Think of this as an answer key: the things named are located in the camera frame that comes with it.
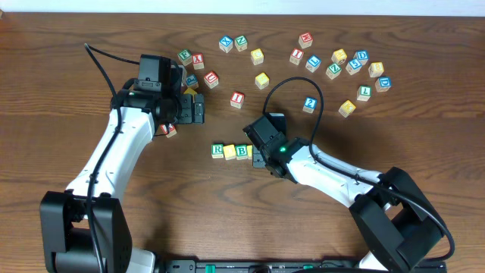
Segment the yellow O block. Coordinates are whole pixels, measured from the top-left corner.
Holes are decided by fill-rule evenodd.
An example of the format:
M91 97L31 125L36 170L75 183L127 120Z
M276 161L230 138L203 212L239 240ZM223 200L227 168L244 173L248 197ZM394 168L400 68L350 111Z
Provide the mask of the yellow O block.
M246 146L247 153L248 153L248 159L252 159L252 157L253 157L252 147L253 147L253 145L247 145Z
M235 159L236 158L236 147L233 144L223 146L223 153L224 153L224 158L226 160Z

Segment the green B block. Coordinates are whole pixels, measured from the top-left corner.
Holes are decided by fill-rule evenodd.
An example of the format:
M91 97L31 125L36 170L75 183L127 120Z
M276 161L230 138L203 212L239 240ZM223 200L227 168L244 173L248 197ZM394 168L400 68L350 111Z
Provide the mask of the green B block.
M235 150L236 150L236 159L237 160L245 160L249 157L247 145L235 146Z

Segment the green R block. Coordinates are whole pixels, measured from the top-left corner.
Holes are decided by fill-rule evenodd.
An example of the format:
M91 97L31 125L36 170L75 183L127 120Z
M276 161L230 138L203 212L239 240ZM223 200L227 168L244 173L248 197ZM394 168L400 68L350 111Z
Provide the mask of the green R block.
M224 145L223 144L212 144L211 145L211 157L212 158L223 158L224 157Z

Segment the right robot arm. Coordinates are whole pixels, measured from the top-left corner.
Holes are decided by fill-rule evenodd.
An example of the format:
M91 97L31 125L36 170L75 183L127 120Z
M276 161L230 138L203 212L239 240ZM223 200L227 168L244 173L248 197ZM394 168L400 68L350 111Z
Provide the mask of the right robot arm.
M451 234L427 197L402 169L385 173L349 165L313 143L282 133L251 138L272 175L313 187L344 205L369 252L359 262L339 262L340 272L415 272L443 267L427 254Z

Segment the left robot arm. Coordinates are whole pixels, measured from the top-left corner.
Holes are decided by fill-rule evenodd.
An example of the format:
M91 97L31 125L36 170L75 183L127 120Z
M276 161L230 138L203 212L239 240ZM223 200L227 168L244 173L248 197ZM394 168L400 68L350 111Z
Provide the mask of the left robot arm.
M140 154L158 128L157 107L175 108L181 124L202 124L201 94L161 95L121 89L106 130L83 170L63 192L40 203L49 272L154 272L156 255L133 246L121 202Z

